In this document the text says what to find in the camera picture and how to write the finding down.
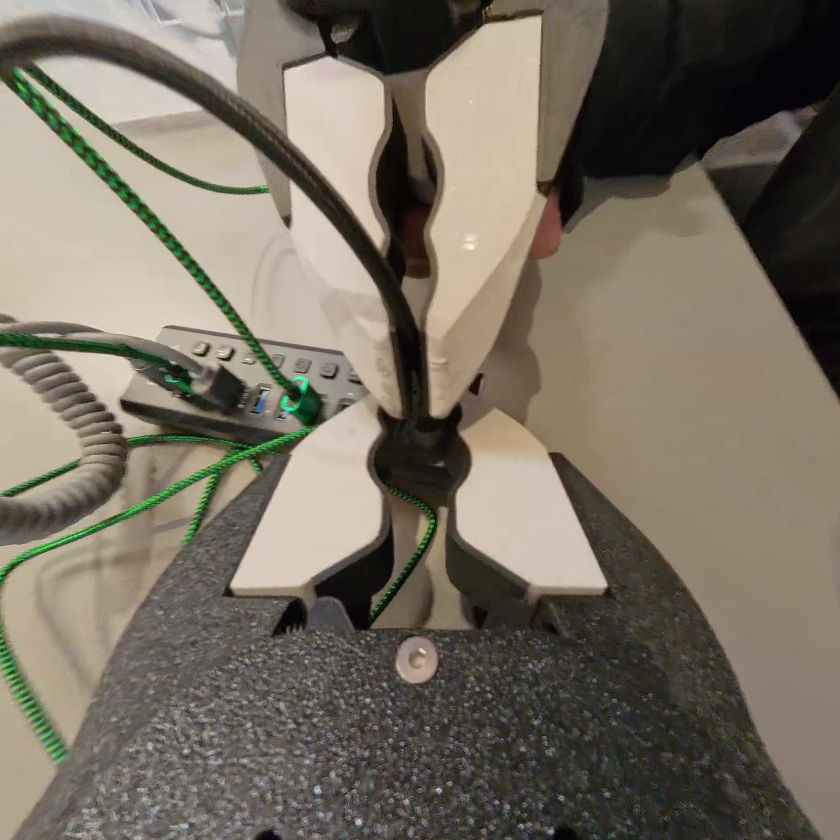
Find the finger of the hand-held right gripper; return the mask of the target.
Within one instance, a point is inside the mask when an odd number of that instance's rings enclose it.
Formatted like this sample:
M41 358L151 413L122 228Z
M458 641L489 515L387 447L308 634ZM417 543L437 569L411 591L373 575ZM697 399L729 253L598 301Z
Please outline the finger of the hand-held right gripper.
M381 256L391 232L375 170L392 130L383 79L322 57L285 69L287 135L353 212ZM344 237L300 187L290 186L290 237L339 348L390 417L406 416L395 323Z
M501 330L545 200L537 187L542 20L489 23L426 81L438 165L426 226L428 412L451 413Z

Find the person's right hand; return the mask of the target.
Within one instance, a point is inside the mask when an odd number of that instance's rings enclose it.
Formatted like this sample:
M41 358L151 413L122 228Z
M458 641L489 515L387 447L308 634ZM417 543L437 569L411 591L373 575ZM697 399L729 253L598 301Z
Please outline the person's right hand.
M561 208L561 190L553 187L546 199L539 224L535 231L528 259L543 261L555 255L560 247L563 235L563 215Z

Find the person's black clothing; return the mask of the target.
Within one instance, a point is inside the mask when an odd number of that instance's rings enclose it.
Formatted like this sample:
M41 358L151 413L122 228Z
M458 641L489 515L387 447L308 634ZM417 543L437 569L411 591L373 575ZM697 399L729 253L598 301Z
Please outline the person's black clothing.
M839 86L751 205L742 231L839 393Z

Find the light grey desk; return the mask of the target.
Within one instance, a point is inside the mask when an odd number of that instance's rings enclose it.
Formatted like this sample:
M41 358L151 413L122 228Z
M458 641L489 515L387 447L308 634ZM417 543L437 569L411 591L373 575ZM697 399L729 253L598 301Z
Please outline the light grey desk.
M270 200L207 194L83 132L260 338L329 344ZM594 183L529 266L492 375L666 557L710 619L784 782L838 838L838 401L704 171ZM2 313L153 338L224 318L2 85ZM65 739L200 494L15 571L3 615Z

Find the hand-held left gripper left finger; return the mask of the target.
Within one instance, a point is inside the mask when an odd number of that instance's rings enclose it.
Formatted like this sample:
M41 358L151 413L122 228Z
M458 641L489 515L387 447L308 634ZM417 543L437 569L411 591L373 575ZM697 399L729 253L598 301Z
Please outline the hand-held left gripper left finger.
M236 596L314 599L318 585L392 536L392 516L372 466L383 436L378 406L363 399L290 453L230 582Z

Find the black USB hub with switches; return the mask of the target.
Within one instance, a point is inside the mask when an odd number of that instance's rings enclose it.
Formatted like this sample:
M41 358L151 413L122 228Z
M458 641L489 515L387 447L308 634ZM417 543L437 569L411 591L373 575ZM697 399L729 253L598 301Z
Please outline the black USB hub with switches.
M292 414L280 408L281 390L239 336L168 325L157 340L199 361L221 362L242 383L238 406L228 414L205 411L137 374L120 399L127 414L175 434L233 440L246 445L260 445L301 428ZM312 389L320 394L322 423L368 394L350 362L337 350L270 340L260 343L283 375L289 379L307 378Z

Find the person's right forearm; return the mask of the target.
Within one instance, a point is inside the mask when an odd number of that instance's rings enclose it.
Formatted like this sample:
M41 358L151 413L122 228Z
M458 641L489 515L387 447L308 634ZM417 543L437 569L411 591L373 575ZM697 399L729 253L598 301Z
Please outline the person's right forearm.
M668 175L724 137L825 100L838 1L614 1L562 183Z

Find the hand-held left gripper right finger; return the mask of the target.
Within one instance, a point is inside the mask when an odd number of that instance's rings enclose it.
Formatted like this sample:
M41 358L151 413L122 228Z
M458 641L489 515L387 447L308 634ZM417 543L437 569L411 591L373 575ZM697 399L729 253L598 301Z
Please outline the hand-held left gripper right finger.
M468 465L448 504L448 576L469 599L606 592L549 451L491 406L464 406Z

